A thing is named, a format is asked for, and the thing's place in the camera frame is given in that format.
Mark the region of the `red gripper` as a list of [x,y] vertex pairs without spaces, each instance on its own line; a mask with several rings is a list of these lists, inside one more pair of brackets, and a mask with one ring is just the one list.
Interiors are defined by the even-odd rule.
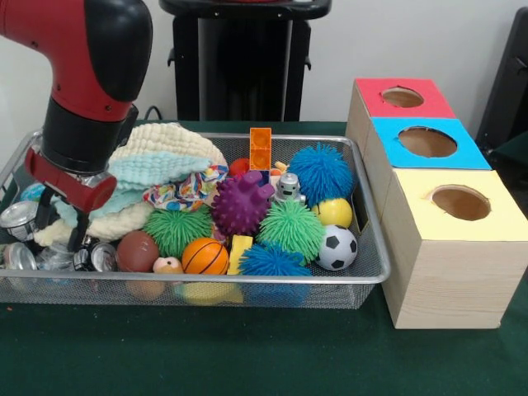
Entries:
[[68,241],[68,250],[77,252],[83,245],[90,224],[89,213],[100,209],[110,199],[116,188],[116,178],[109,172],[89,177],[66,172],[33,148],[27,150],[25,166],[45,186],[35,216],[35,225],[39,230],[48,227],[54,219],[54,207],[51,203],[54,195],[64,198],[77,208],[77,226],[72,230]]

